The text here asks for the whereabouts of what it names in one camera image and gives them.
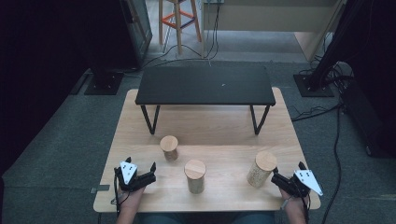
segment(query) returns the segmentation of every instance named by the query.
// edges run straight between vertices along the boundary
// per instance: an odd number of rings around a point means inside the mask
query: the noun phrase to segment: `stool leg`
[[[195,6],[195,0],[191,0],[191,7],[192,7],[192,14],[194,15],[194,23],[195,23],[195,31],[197,33],[197,39],[199,42],[202,41],[201,39],[201,31],[199,29],[199,22],[198,22],[198,16],[197,16],[197,8]]]
[[[158,9],[159,9],[159,14],[158,14],[158,34],[160,35],[160,45],[163,44],[163,0],[158,1]]]
[[[180,4],[175,4],[175,19],[176,19],[176,33],[177,33],[177,49],[178,54],[182,53],[181,49],[181,16],[180,16]]]

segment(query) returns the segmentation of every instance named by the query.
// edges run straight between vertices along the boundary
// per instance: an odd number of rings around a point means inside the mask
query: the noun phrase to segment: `hand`
[[[137,208],[139,207],[140,201],[142,200],[143,191],[145,191],[145,188],[146,187],[134,192],[120,191],[122,196],[119,197],[120,215],[117,218],[118,224],[130,224],[134,221],[134,216],[137,213]]]
[[[288,219],[290,224],[305,224],[305,210],[304,204],[301,198],[293,198],[283,189],[279,189],[280,194],[284,200],[288,200],[285,206],[286,214],[288,214]],[[305,197],[305,204],[308,203],[308,199]]]

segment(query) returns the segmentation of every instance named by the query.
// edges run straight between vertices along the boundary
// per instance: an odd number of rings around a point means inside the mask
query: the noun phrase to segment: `stool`
[[[168,25],[169,27],[172,27],[176,29],[177,33],[177,49],[178,53],[181,54],[182,49],[181,49],[181,30],[184,29],[185,27],[191,25],[192,23],[195,23],[195,30],[197,33],[197,38],[198,41],[201,42],[201,32],[199,30],[199,23],[198,23],[198,17],[197,17],[197,9],[195,6],[195,0],[191,0],[191,8],[192,8],[192,15],[190,13],[187,13],[183,10],[180,9],[180,4],[186,0],[166,0],[168,2],[171,2],[174,4],[174,12],[163,17],[163,0],[159,0],[159,8],[160,8],[160,14],[159,14],[159,19],[160,19],[160,44],[163,44],[163,24]],[[189,21],[187,21],[184,24],[181,24],[181,16],[185,16],[190,18]],[[175,23],[170,22],[170,20],[175,17]]]

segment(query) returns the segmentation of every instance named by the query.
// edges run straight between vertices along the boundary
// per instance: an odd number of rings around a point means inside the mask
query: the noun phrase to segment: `table top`
[[[139,105],[134,103],[137,90],[128,92],[120,114],[114,140],[109,150],[93,208],[96,212],[115,212],[114,168],[128,157],[142,175],[157,164],[157,181],[148,185],[139,206],[140,212],[252,211],[278,210],[283,203],[279,189],[271,182],[272,174],[261,188],[247,180],[257,153],[267,150],[277,159],[279,173],[292,176],[302,161],[307,167],[280,89],[273,88],[276,105],[269,111],[262,131],[254,134],[249,106],[245,105],[163,105],[155,134],[150,134]],[[148,105],[153,116],[155,105]],[[258,119],[264,105],[256,105]],[[178,140],[178,158],[168,161],[160,147],[162,138],[173,135]],[[206,166],[205,190],[189,192],[184,166],[190,160]],[[311,192],[311,209],[320,200]]]
[[[150,67],[137,105],[274,105],[264,67]]]

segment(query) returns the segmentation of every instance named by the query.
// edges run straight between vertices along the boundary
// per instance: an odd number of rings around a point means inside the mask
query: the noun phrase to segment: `wooden cylinder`
[[[194,194],[199,194],[204,191],[204,178],[206,166],[202,161],[190,160],[184,167],[184,173],[187,176],[189,184],[189,191]]]
[[[165,136],[161,140],[160,146],[167,161],[175,161],[177,159],[177,145],[177,138],[172,135]]]
[[[255,188],[261,187],[276,166],[276,157],[271,152],[261,151],[257,153],[256,160],[247,174],[247,182]]]

